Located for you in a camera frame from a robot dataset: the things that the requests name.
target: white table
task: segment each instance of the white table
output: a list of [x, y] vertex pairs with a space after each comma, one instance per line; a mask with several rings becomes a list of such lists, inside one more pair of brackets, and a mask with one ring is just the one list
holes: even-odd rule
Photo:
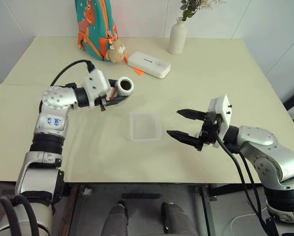
[[[171, 72], [157, 79], [139, 76], [125, 63], [97, 61], [78, 49], [76, 38], [33, 41], [0, 85], [0, 180], [17, 179], [31, 145], [41, 95], [59, 71], [78, 59], [92, 59], [109, 79], [130, 77], [135, 90], [123, 104], [105, 112], [83, 108], [69, 114], [61, 167], [67, 182], [239, 183], [232, 160], [221, 148], [209, 146], [198, 152], [166, 134], [166, 130], [181, 130], [196, 135], [202, 122], [183, 118], [176, 110], [206, 111], [212, 98], [224, 94], [233, 105], [232, 125], [270, 130], [294, 151], [294, 123], [243, 41], [187, 39], [178, 56], [166, 51], [167, 40], [122, 41], [129, 54], [141, 51], [169, 61]], [[86, 74], [85, 65], [75, 66], [57, 84], [80, 86]], [[131, 111], [158, 111], [162, 139], [130, 141]], [[252, 173], [259, 182], [256, 172]]]

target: clear plastic container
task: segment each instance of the clear plastic container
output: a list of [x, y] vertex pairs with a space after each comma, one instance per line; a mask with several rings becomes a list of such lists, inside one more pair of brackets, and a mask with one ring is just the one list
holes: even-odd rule
[[157, 112], [131, 112], [130, 138], [132, 141], [158, 141], [161, 139], [161, 121]]

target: backpack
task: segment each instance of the backpack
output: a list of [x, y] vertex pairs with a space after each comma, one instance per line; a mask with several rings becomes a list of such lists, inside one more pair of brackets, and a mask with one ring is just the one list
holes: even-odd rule
[[98, 60], [107, 60], [107, 50], [118, 39], [110, 0], [75, 0], [75, 7], [79, 48]]

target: robotic arm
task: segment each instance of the robotic arm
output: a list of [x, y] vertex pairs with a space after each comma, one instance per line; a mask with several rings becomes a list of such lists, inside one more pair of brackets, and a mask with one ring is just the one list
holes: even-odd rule
[[269, 131], [248, 126], [230, 126], [232, 105], [227, 96], [213, 99], [206, 113], [190, 109], [177, 112], [186, 118], [204, 121], [200, 135], [195, 138], [180, 131], [167, 131], [168, 134], [201, 151], [204, 144], [219, 147], [214, 135], [218, 130], [218, 136], [224, 145], [232, 153], [240, 152], [258, 173], [267, 197], [268, 212], [275, 222], [268, 226], [277, 233], [273, 235], [294, 233], [294, 224], [285, 224], [294, 223], [294, 152], [279, 144]]
[[[107, 100], [107, 92], [113, 91], [113, 99]], [[81, 88], [75, 84], [64, 87], [52, 86], [42, 98], [41, 112], [34, 130], [33, 141], [16, 183], [15, 194], [28, 199], [36, 216], [39, 235], [51, 235], [53, 204], [61, 198], [64, 185], [62, 146], [68, 130], [68, 113], [81, 107], [115, 105], [134, 90], [133, 82], [121, 77], [107, 80], [103, 73], [92, 70], [84, 79]], [[30, 223], [23, 205], [15, 205], [19, 226], [23, 235], [30, 234]], [[0, 222], [0, 236], [10, 235], [6, 216]]]

